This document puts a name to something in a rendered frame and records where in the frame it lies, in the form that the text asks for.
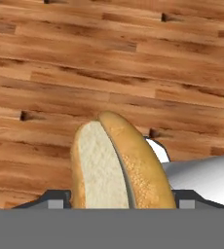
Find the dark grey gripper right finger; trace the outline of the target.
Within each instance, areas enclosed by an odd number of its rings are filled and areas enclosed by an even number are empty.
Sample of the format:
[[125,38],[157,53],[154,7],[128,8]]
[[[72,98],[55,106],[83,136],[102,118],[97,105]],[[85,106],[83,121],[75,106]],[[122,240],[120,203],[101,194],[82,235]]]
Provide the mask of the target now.
[[224,209],[224,205],[204,199],[193,190],[173,190],[174,200],[178,209]]

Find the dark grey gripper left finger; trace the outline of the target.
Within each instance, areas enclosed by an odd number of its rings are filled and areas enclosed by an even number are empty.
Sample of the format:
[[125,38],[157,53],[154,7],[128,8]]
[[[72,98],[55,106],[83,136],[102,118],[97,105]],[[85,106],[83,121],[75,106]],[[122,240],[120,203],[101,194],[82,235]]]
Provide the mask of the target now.
[[22,208],[70,209],[71,192],[69,190],[47,190],[38,198],[20,204]]

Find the hot dog bun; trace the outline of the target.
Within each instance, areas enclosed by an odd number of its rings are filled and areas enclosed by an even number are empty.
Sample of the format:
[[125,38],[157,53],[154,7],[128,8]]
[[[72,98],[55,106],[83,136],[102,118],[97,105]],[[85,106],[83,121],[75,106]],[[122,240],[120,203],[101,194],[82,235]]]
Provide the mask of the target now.
[[106,111],[78,128],[71,148],[72,206],[174,209],[162,164],[142,134]]

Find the white rounded object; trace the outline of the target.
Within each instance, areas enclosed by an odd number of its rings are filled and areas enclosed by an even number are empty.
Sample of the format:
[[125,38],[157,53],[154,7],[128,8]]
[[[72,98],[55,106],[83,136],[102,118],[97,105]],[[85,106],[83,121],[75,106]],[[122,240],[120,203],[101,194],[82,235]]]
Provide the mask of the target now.
[[224,205],[224,156],[204,160],[170,161],[167,150],[146,139],[161,161],[175,190],[193,190],[203,198]]

